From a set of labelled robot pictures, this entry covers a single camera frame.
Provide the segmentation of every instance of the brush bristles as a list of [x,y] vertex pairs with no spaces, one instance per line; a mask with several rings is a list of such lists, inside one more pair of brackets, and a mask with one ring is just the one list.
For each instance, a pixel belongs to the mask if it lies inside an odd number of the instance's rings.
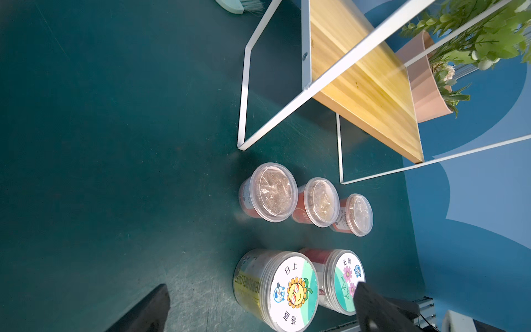
[[260,0],[240,0],[243,10],[255,15],[264,14],[264,4]]

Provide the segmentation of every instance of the cable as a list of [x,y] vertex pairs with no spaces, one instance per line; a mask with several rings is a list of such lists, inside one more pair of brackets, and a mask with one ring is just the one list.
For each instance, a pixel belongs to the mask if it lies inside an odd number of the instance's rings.
[[426,323],[427,323],[429,326],[433,327],[433,328],[435,329],[435,331],[440,332],[439,330],[437,330],[437,327],[431,325],[430,322],[428,322],[428,320],[427,320],[427,319],[426,319],[426,318],[425,318],[420,312],[419,312],[418,314],[421,315],[421,317],[426,321]]

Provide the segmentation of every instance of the wooden shelf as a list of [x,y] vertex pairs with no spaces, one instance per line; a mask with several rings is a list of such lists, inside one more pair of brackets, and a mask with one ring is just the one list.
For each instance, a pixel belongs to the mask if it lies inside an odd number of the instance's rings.
[[[352,0],[310,0],[312,81],[373,29]],[[424,161],[407,71],[387,44],[314,98],[412,162]]]

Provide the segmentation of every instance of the blue painted wall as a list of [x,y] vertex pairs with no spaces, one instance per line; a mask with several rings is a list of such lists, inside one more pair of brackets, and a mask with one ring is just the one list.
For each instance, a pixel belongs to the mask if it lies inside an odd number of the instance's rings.
[[[366,13],[379,24],[404,1]],[[407,40],[387,42],[398,50]],[[498,63],[459,80],[459,116],[419,125],[426,160],[531,133],[531,66]],[[447,310],[506,331],[531,330],[531,141],[406,172],[417,251],[439,324]]]

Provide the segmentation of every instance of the cosmos flower label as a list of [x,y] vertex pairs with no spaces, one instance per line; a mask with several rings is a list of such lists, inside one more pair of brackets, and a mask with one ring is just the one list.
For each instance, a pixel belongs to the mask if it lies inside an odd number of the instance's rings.
[[334,288],[339,305],[346,311],[356,311],[354,292],[359,282],[365,281],[365,271],[358,257],[350,252],[339,257],[334,273]]

